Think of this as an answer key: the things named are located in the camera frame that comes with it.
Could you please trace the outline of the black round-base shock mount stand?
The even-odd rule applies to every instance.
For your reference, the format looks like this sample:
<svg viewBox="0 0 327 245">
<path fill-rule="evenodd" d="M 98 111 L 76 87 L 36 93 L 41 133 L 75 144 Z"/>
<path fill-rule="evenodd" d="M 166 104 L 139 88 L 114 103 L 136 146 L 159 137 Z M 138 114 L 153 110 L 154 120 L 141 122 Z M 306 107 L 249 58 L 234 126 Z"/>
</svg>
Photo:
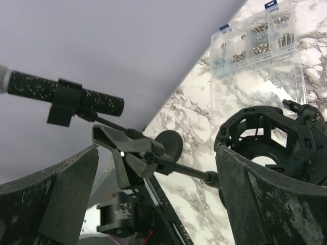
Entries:
<svg viewBox="0 0 327 245">
<path fill-rule="evenodd" d="M 326 119 L 318 108 L 283 100 L 297 117 L 272 106 L 241 109 L 224 122 L 214 149 L 224 145 L 275 172 L 315 185 L 326 185 Z"/>
</svg>

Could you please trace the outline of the black round-base clip stand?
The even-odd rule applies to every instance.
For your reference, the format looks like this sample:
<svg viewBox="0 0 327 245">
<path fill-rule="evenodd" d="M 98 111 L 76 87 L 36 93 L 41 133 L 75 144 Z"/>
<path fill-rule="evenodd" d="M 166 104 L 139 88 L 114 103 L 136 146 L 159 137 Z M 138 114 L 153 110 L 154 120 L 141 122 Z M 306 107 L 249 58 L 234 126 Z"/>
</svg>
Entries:
<svg viewBox="0 0 327 245">
<path fill-rule="evenodd" d="M 168 176 L 173 172 L 204 181 L 210 187 L 220 189 L 218 173 L 203 172 L 177 163 L 165 153 L 165 147 L 151 138 L 129 139 L 126 133 L 102 125 L 92 129 L 94 143 L 108 149 L 113 155 L 119 188 L 134 189 L 143 184 L 155 172 Z"/>
</svg>

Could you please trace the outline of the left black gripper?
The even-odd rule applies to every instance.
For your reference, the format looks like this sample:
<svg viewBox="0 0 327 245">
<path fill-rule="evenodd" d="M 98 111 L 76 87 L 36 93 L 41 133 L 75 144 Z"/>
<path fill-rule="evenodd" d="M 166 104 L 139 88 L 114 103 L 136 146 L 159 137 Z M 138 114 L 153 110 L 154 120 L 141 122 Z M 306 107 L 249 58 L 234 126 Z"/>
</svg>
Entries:
<svg viewBox="0 0 327 245">
<path fill-rule="evenodd" d="M 155 178 L 142 185 L 116 192 L 97 206 L 97 231 L 118 238 L 133 238 L 131 244 L 193 244 L 166 194 Z"/>
</svg>

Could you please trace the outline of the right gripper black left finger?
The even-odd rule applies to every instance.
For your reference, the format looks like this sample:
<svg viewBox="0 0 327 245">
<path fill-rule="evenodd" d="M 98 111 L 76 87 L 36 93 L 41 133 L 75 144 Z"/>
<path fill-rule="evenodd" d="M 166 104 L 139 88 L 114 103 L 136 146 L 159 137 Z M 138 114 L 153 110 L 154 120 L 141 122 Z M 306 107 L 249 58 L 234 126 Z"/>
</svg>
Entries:
<svg viewBox="0 0 327 245">
<path fill-rule="evenodd" d="M 95 144 L 1 185 L 1 244 L 77 244 L 98 168 Z"/>
</svg>

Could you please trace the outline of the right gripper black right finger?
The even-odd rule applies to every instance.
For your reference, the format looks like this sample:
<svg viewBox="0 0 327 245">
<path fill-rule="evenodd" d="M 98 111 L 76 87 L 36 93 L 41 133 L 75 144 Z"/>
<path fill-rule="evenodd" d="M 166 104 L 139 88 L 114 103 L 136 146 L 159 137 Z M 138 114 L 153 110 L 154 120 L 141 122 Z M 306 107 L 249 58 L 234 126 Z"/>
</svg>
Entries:
<svg viewBox="0 0 327 245">
<path fill-rule="evenodd" d="M 291 179 L 224 145 L 216 164 L 236 244 L 326 244 L 326 187 Z"/>
</svg>

